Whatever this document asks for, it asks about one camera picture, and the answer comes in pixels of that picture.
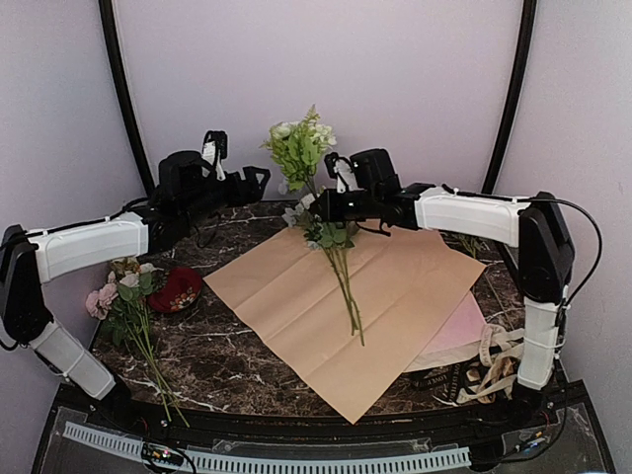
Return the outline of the blue flower stem bunch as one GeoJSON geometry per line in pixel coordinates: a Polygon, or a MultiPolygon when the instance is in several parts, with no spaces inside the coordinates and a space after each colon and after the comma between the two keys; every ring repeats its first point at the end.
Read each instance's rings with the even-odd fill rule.
{"type": "MultiPolygon", "coordinates": [[[[309,218],[311,216],[318,216],[310,210],[310,204],[314,201],[315,201],[315,196],[313,194],[308,194],[304,196],[296,204],[295,207],[287,207],[282,215],[283,220],[286,222],[286,224],[289,227],[298,227],[302,230],[303,237],[304,237],[304,231],[309,224],[309,218]]],[[[310,250],[316,251],[312,246],[308,244],[308,242],[307,242],[307,247],[310,250]]]]}

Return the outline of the peach green wrapping paper sheet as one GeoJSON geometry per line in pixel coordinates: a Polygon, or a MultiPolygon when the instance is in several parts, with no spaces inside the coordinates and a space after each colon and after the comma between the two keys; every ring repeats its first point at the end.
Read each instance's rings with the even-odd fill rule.
{"type": "Polygon", "coordinates": [[[485,267],[436,231],[360,232],[347,253],[362,330],[352,330],[322,251],[285,228],[205,277],[264,344],[356,423],[445,324],[485,267]]]}

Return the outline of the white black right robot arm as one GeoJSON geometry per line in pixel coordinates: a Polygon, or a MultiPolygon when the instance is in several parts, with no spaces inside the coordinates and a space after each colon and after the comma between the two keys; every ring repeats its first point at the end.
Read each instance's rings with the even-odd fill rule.
{"type": "Polygon", "coordinates": [[[326,222],[377,219],[389,227],[466,234],[515,249],[514,281],[525,305],[517,382],[534,390],[545,387],[561,347],[575,259],[570,232],[552,195],[498,197],[415,183],[386,195],[327,189],[311,207],[326,222]]]}

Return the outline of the white rose stem bunch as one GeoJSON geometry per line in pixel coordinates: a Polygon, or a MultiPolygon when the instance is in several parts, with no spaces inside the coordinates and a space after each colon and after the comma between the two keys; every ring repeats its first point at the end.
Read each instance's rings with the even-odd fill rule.
{"type": "Polygon", "coordinates": [[[360,343],[364,345],[363,326],[359,307],[352,293],[348,262],[348,252],[355,246],[351,226],[339,222],[325,222],[318,216],[311,216],[304,237],[310,246],[324,253],[344,298],[351,322],[351,334],[359,335],[360,343]]]}

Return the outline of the green hydrangea leaf bunch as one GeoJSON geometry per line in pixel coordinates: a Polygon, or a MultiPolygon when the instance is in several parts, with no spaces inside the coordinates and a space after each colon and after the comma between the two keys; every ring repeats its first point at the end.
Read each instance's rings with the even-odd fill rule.
{"type": "Polygon", "coordinates": [[[320,122],[315,107],[311,107],[300,121],[282,121],[269,130],[269,138],[262,147],[271,152],[279,166],[287,190],[302,193],[302,199],[313,194],[315,199],[323,193],[315,184],[318,166],[326,153],[337,144],[333,129],[320,122]]]}

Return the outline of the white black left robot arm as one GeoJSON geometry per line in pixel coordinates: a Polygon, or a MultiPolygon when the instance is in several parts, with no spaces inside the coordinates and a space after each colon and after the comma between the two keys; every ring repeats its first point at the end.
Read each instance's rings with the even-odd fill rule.
{"type": "Polygon", "coordinates": [[[223,207],[262,199],[269,170],[247,166],[219,178],[188,165],[150,197],[93,220],[41,230],[8,227],[1,243],[1,321],[15,347],[34,351],[86,395],[119,431],[139,422],[138,407],[118,391],[124,385],[55,318],[43,287],[68,275],[127,257],[172,249],[190,237],[195,222],[223,207]]]}

